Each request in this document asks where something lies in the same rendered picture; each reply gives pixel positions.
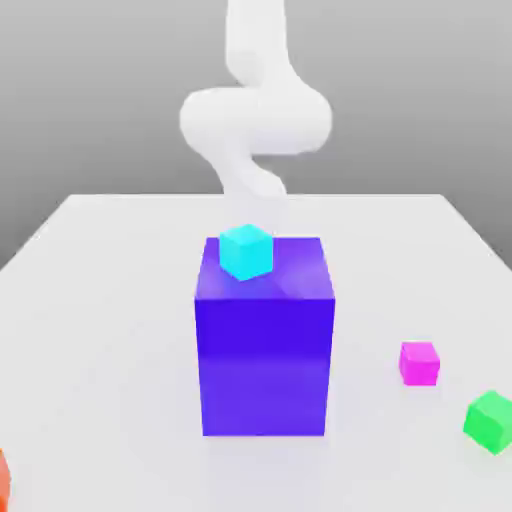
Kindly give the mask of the large purple box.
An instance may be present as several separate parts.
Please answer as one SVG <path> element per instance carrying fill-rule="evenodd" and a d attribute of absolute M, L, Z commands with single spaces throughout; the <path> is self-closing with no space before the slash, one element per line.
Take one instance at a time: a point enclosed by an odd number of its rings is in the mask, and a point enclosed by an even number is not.
<path fill-rule="evenodd" d="M 275 239 L 273 271 L 239 281 L 207 239 L 194 305 L 204 435 L 323 435 L 335 294 L 320 240 Z"/>

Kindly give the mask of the small cyan cube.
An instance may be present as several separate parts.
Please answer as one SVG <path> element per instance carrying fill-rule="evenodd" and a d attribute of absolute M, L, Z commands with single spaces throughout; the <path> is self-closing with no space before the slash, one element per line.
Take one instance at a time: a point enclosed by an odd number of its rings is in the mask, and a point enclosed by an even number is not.
<path fill-rule="evenodd" d="M 246 224 L 219 236 L 219 263 L 239 281 L 247 281 L 273 270 L 273 237 L 259 227 Z"/>

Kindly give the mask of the small magenta cube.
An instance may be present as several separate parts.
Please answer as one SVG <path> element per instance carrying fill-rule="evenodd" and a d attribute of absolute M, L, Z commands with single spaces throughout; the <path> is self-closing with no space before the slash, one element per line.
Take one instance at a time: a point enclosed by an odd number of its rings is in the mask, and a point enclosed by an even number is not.
<path fill-rule="evenodd" d="M 406 386 L 435 386 L 440 371 L 440 358 L 431 342 L 403 342 L 399 371 Z"/>

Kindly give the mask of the small green cube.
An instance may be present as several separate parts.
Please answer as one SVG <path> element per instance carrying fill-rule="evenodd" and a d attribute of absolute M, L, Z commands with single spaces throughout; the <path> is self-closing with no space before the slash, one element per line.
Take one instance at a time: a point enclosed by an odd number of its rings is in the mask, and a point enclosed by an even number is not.
<path fill-rule="evenodd" d="M 512 443 L 512 401 L 494 390 L 473 400 L 466 412 L 463 432 L 493 455 Z"/>

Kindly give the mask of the small orange cube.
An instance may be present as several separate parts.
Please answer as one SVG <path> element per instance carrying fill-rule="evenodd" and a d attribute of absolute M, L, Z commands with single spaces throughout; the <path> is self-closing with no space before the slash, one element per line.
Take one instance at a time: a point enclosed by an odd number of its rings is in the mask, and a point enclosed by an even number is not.
<path fill-rule="evenodd" d="M 0 512 L 8 512 L 11 490 L 11 474 L 4 454 L 0 448 Z"/>

